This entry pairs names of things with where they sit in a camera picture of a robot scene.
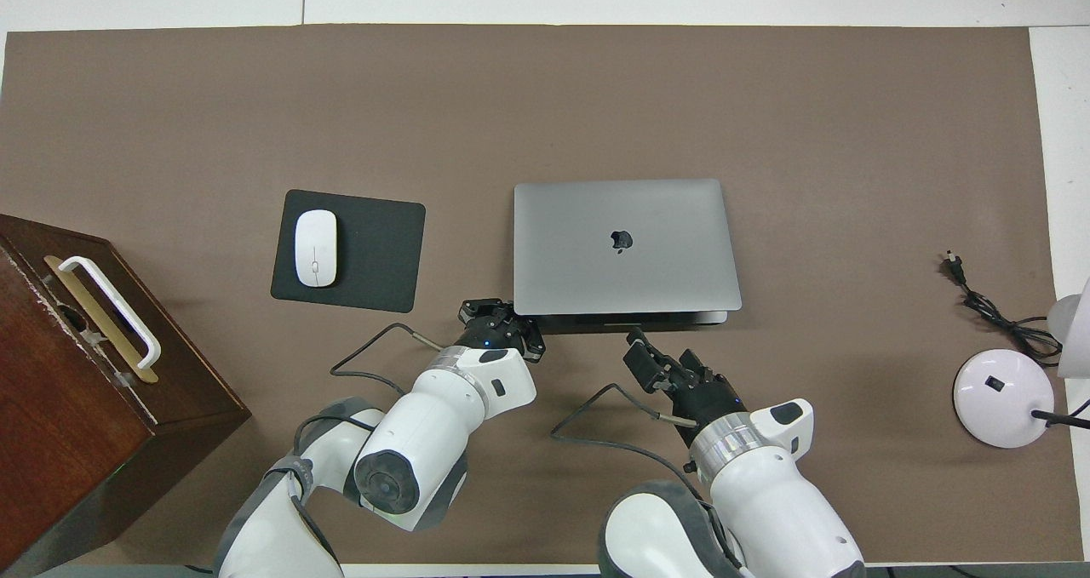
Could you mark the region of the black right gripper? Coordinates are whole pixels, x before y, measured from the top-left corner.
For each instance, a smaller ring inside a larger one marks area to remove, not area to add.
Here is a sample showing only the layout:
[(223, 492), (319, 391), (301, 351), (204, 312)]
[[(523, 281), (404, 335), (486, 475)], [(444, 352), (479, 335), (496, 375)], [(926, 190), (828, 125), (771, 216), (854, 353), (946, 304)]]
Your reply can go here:
[(671, 416), (693, 424), (674, 424), (678, 431), (700, 431), (720, 416), (743, 412), (743, 400), (731, 384), (705, 365), (701, 358), (685, 349), (678, 358), (685, 374), (674, 374), (676, 361), (659, 352), (642, 329), (635, 327), (626, 336), (629, 348), (623, 365), (635, 378), (642, 392), (665, 392), (673, 404)]

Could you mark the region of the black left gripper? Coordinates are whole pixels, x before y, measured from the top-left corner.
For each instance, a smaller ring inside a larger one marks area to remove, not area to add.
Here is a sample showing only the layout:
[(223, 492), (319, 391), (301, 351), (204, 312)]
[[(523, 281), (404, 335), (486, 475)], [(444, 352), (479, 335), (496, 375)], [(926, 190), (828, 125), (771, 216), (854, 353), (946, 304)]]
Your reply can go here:
[(538, 363), (546, 348), (537, 322), (511, 318), (513, 315), (513, 302), (499, 298), (463, 301), (458, 318), (464, 323), (464, 330), (453, 345), (482, 350), (513, 348), (526, 362)]

